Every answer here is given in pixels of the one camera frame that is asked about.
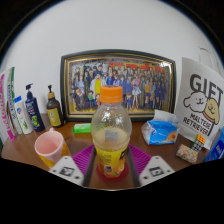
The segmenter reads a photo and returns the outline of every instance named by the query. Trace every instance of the white bottle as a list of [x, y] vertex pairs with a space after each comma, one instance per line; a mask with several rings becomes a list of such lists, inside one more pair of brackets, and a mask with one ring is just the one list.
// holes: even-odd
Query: white bottle
[[19, 123], [21, 128], [23, 129], [24, 134], [29, 134], [33, 131], [33, 126], [30, 123], [30, 118], [27, 113], [24, 101], [22, 100], [21, 96], [14, 99], [14, 106], [16, 110], [17, 117], [19, 119]]

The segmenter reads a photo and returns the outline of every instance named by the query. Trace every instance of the brown bottle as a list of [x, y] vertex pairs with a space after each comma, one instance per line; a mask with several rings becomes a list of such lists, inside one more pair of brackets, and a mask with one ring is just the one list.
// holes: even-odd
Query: brown bottle
[[60, 103], [55, 99], [54, 92], [51, 92], [51, 87], [51, 85], [48, 86], [50, 92], [48, 93], [47, 113], [52, 127], [59, 128], [64, 125], [64, 119]]

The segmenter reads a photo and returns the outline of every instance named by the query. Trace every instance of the white wall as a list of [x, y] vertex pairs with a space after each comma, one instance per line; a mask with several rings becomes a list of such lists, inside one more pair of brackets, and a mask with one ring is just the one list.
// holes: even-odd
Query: white wall
[[[199, 60], [198, 46], [212, 53], [214, 70], [222, 63], [204, 33], [182, 13], [156, 0], [69, 0], [34, 19], [6, 53], [1, 71], [15, 66], [15, 94], [26, 99], [33, 83], [41, 113], [46, 113], [48, 85], [60, 101], [61, 56], [95, 49], [128, 49], [176, 62], [177, 96], [182, 57]], [[202, 62], [212, 67], [208, 53]]]

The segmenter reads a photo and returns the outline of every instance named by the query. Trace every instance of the orange bottle cap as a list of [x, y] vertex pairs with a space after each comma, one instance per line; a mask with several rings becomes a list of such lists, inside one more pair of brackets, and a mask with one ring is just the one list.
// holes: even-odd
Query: orange bottle cap
[[100, 101], [102, 103], [120, 103], [123, 100], [121, 86], [101, 86]]

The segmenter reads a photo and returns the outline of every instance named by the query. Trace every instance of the plastic bottle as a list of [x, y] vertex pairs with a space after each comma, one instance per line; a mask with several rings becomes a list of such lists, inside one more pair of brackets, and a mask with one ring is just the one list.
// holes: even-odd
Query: plastic bottle
[[47, 113], [50, 119], [51, 125], [54, 128], [58, 128], [64, 125], [64, 119], [61, 112], [59, 101], [55, 99], [54, 92], [51, 91], [51, 85], [48, 86], [48, 102], [47, 102]]
[[212, 149], [209, 151], [205, 157], [205, 162], [222, 159], [224, 157], [224, 126], [221, 129], [221, 133], [213, 145]]
[[121, 86], [102, 86], [100, 102], [91, 121], [91, 134], [99, 158], [99, 171], [108, 178], [119, 177], [125, 168], [125, 153], [132, 123], [121, 105]]
[[26, 107], [21, 96], [14, 99], [14, 106], [23, 133], [31, 133], [33, 131], [33, 126], [30, 123], [29, 115], [26, 111]]
[[27, 100], [25, 101], [25, 104], [26, 104], [26, 109], [31, 120], [31, 124], [33, 125], [33, 128], [34, 128], [34, 131], [39, 132], [39, 131], [43, 131], [45, 129], [45, 126], [40, 116], [39, 108], [37, 105], [37, 99], [36, 97], [33, 97], [33, 94], [29, 91], [29, 89], [31, 88], [31, 85], [33, 84], [29, 84], [26, 86], [26, 90], [28, 90], [28, 93], [27, 93]]

